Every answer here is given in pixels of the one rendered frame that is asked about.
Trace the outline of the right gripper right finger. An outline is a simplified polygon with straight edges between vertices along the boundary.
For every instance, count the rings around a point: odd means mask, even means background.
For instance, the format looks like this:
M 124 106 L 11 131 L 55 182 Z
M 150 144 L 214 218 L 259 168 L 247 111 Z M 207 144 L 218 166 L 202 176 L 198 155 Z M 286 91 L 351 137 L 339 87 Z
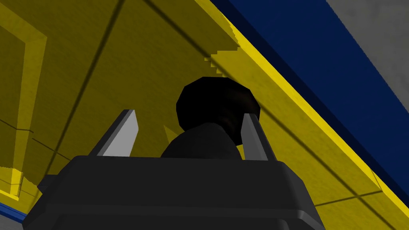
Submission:
M 241 127 L 245 160 L 276 161 L 275 154 L 255 114 L 245 113 Z

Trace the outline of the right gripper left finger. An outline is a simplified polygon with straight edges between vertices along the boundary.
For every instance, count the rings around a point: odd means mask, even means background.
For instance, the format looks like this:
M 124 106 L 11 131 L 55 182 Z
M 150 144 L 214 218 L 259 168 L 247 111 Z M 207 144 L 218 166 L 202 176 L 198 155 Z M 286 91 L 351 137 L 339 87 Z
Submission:
M 124 109 L 89 153 L 89 156 L 129 157 L 138 130 L 135 111 Z

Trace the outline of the black round door knob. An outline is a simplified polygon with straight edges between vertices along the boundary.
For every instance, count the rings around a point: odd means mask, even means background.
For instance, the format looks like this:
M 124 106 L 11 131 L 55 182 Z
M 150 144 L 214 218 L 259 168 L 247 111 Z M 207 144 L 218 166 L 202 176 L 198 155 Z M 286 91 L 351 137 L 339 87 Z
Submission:
M 183 133 L 161 156 L 241 160 L 244 114 L 259 117 L 260 111 L 250 89 L 226 77 L 202 77 L 183 88 L 176 103 Z

